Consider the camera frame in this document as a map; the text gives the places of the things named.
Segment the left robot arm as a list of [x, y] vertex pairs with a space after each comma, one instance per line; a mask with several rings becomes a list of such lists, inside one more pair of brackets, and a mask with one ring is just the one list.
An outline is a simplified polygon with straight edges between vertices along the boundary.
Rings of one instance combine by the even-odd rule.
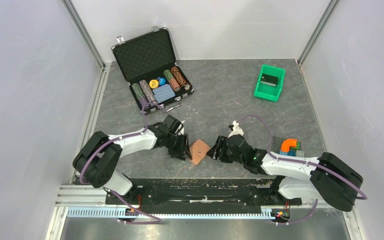
[[168, 115], [163, 121], [126, 134], [97, 131], [74, 158], [72, 166], [79, 173], [81, 184], [113, 191], [125, 204], [131, 204], [137, 198], [137, 190], [125, 174], [116, 171], [119, 159], [144, 150], [166, 148], [171, 158], [191, 160], [189, 136], [183, 129], [180, 120]]

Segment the tan leather card holder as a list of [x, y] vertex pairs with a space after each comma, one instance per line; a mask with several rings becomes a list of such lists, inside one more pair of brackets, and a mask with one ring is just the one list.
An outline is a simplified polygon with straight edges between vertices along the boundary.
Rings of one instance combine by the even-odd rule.
[[206, 144], [203, 140], [197, 139], [190, 146], [191, 162], [194, 165], [198, 165], [207, 156], [207, 152], [210, 149], [211, 147]]

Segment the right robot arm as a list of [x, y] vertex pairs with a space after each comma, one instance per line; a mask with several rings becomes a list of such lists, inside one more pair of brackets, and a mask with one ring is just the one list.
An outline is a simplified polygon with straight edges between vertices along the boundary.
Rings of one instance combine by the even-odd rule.
[[282, 176], [279, 185], [268, 191], [275, 204], [295, 198], [322, 199], [337, 210], [350, 212], [356, 200], [367, 199], [360, 189], [363, 177], [329, 152], [319, 157], [288, 157], [254, 148], [235, 134], [219, 136], [207, 156], [223, 163], [240, 163], [252, 174]]

